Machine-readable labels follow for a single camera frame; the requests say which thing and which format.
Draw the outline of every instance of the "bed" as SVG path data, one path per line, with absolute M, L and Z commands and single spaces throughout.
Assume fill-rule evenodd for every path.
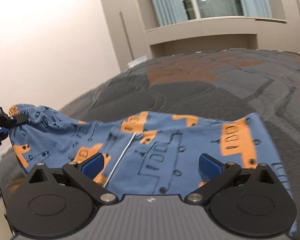
M 300 239 L 300 53 L 232 49 L 152 59 L 61 109 L 75 119 L 103 122 L 141 111 L 225 121 L 258 113 L 281 157 L 273 169 L 283 165 L 287 173 L 298 210 L 293 239 Z M 23 177 L 9 150 L 0 160 L 4 204 Z

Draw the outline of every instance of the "window sill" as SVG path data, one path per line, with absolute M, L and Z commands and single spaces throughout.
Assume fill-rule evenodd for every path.
M 260 21 L 273 22 L 274 24 L 287 23 L 285 20 L 258 17 L 209 17 L 146 30 L 146 36 L 148 44 L 151 46 L 194 37 L 224 34 L 258 34 L 258 22 Z
M 212 21 L 212 20 L 219 20 L 219 19 L 254 19 L 255 21 L 262 21 L 262 22 L 276 22 L 276 23 L 283 23 L 283 24 L 287 23 L 286 20 L 273 19 L 273 18 L 247 17 L 247 16 L 218 16 L 218 17 L 206 17 L 206 18 L 200 18 L 200 19 L 193 19 L 193 20 L 188 20 L 186 22 L 181 22 L 181 23 L 177 23 L 177 24 L 173 24 L 173 25 L 185 24 L 188 22 Z M 153 29 L 146 30 L 146 32 L 151 32 L 153 30 L 156 30 L 159 28 L 165 28 L 165 27 L 169 27 L 169 26 L 171 26 L 171 25 L 156 27 Z

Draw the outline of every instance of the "window frame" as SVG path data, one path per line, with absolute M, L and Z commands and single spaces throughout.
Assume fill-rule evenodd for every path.
M 200 8 L 199 8 L 197 0 L 190 0 L 190 1 L 192 3 L 192 8 L 194 10 L 194 15 L 195 15 L 195 19 L 193 19 L 193 20 L 201 19 Z

